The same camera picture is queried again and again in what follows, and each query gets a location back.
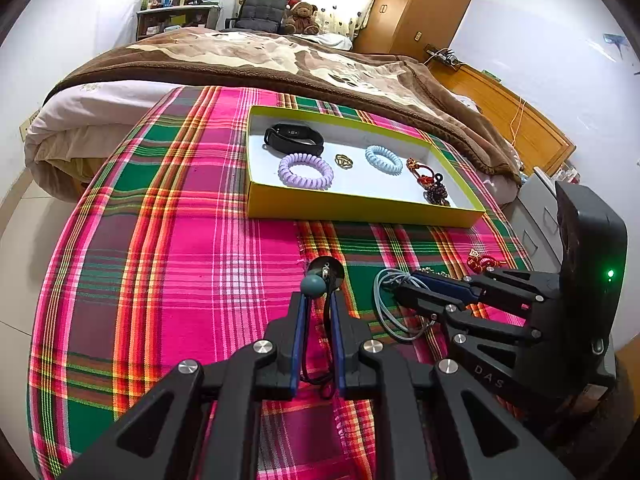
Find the silver chain hair clip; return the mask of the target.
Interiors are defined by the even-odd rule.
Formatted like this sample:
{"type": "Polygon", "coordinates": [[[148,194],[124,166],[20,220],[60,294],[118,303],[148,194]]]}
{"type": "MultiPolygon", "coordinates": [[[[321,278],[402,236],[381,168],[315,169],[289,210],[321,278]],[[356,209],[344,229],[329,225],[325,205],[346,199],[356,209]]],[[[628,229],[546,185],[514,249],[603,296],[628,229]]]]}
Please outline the silver chain hair clip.
{"type": "Polygon", "coordinates": [[[459,273],[454,272],[453,274],[451,274],[442,269],[434,269],[431,266],[421,266],[418,270],[416,270],[416,272],[420,272],[423,274],[438,275],[438,276],[442,276],[443,278],[450,278],[450,280],[457,280],[457,281],[460,281],[462,280],[462,278],[464,278],[464,275],[460,275],[459,273]]]}

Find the grey bedside drawer cabinet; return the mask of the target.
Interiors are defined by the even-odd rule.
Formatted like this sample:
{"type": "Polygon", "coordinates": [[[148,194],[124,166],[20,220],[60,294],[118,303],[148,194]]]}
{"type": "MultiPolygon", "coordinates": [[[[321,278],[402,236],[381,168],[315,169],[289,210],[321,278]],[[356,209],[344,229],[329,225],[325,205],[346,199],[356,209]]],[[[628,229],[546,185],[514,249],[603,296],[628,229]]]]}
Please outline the grey bedside drawer cabinet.
{"type": "Polygon", "coordinates": [[[559,273],[564,259],[555,182],[535,167],[516,199],[504,208],[506,218],[535,271],[559,273]]]}

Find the wooden headboard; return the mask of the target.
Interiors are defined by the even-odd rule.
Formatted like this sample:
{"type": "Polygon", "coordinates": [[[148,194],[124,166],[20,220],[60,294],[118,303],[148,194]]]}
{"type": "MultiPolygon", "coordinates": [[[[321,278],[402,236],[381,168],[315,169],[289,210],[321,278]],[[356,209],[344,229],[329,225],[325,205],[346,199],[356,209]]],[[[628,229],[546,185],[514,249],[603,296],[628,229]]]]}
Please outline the wooden headboard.
{"type": "Polygon", "coordinates": [[[449,91],[476,104],[516,149],[526,174],[539,167],[552,176],[576,150],[550,119],[491,76],[466,64],[431,61],[427,67],[449,91]]]}

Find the pink green plaid cloth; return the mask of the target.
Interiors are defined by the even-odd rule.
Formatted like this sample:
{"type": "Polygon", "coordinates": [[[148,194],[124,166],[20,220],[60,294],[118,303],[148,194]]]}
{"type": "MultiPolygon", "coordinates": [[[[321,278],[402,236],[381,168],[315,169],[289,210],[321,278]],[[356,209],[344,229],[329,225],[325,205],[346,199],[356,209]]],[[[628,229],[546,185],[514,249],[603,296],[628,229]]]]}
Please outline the pink green plaid cloth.
{"type": "Polygon", "coordinates": [[[250,220],[245,131],[255,105],[390,130],[362,110],[250,88],[165,91],[104,162],[70,214],[36,307],[28,421],[36,474],[53,479],[171,367],[227,359],[284,315],[309,260],[344,264],[349,311],[372,318],[378,270],[462,278],[472,252],[529,261],[480,175],[438,148],[484,207],[467,230],[250,220]]]}

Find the yellow-green shallow tray box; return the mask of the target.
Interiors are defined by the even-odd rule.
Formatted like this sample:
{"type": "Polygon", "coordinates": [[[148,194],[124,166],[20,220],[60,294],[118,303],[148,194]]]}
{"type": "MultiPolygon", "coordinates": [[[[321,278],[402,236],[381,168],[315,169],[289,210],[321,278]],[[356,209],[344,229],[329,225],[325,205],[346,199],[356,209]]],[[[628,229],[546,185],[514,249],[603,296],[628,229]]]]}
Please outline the yellow-green shallow tray box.
{"type": "Polygon", "coordinates": [[[403,131],[323,115],[268,106],[250,109],[246,128],[246,214],[254,219],[336,220],[469,228],[484,214],[480,199],[431,141],[403,131]],[[284,155],[265,144],[268,127],[304,125],[323,136],[320,158],[334,174],[328,188],[296,188],[278,175],[284,155]],[[424,174],[441,174],[446,206],[430,203],[416,177],[402,168],[386,174],[366,159],[371,145],[387,148],[402,162],[413,158],[424,174]]]}

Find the black fitness band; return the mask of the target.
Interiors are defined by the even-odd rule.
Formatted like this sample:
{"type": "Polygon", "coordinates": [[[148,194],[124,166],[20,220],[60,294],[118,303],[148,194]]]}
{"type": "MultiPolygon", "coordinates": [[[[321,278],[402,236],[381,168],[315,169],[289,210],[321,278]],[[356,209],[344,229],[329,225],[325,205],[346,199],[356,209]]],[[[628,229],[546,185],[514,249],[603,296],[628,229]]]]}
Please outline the black fitness band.
{"type": "Polygon", "coordinates": [[[304,125],[272,125],[265,131],[264,142],[285,155],[302,153],[320,157],[324,150],[323,136],[304,125]]]}

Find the wooden wardrobe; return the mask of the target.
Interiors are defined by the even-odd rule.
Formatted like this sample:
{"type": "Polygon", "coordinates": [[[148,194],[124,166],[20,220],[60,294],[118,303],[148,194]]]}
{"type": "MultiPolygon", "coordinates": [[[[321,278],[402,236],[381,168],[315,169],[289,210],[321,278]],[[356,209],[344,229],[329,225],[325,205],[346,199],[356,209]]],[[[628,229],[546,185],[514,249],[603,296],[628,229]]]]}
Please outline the wooden wardrobe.
{"type": "Polygon", "coordinates": [[[359,53],[408,55],[423,62],[449,47],[471,0],[374,0],[358,32],[359,53]]]}

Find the white bed sheet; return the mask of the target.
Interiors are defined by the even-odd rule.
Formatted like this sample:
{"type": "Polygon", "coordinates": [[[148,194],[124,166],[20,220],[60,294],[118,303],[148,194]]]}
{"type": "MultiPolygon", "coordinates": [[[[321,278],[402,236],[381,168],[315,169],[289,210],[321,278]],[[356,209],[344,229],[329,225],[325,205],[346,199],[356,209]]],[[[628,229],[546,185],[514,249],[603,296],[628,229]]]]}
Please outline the white bed sheet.
{"type": "Polygon", "coordinates": [[[74,202],[104,160],[167,93],[168,82],[120,80],[55,93],[27,129],[25,166],[51,196],[74,202]]]}

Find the brown patterned blanket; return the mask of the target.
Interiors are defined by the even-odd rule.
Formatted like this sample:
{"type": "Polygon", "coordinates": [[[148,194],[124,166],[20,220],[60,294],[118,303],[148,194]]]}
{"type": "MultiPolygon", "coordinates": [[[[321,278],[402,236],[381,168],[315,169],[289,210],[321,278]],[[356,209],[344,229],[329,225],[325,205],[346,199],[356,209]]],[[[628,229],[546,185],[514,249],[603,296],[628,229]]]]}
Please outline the brown patterned blanket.
{"type": "Polygon", "coordinates": [[[52,91],[118,80],[257,88],[344,105],[437,136],[483,174],[522,180],[518,153],[497,128],[410,56],[343,51],[270,32],[185,27],[108,50],[52,91]]]}

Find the brown teddy bear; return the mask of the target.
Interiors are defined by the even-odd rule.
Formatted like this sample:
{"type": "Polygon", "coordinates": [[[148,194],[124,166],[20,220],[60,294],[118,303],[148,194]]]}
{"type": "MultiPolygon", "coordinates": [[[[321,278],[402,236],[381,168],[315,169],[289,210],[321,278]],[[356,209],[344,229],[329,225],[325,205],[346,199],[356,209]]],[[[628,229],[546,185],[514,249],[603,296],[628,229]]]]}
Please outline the brown teddy bear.
{"type": "Polygon", "coordinates": [[[316,22],[318,8],[303,0],[288,0],[288,8],[281,25],[285,35],[318,35],[320,27],[316,22]]]}

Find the dark grey chair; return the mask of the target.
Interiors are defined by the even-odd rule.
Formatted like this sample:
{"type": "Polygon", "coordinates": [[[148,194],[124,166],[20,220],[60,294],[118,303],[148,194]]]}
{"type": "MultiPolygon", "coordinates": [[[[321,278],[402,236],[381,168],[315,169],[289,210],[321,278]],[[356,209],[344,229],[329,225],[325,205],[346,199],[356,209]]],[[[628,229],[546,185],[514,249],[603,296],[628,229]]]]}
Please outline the dark grey chair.
{"type": "Polygon", "coordinates": [[[278,34],[288,0],[243,0],[237,16],[227,18],[225,30],[247,29],[278,34]]]}

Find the wooden desk with clutter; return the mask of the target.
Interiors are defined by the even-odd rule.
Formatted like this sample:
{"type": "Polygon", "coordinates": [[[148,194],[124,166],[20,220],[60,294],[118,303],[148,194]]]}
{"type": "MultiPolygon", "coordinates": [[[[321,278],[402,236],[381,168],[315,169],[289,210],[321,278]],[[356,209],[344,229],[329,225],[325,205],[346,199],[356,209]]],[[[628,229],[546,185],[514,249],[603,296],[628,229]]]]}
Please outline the wooden desk with clutter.
{"type": "Polygon", "coordinates": [[[142,0],[137,10],[136,40],[180,27],[215,28],[218,2],[206,0],[142,0]]]}

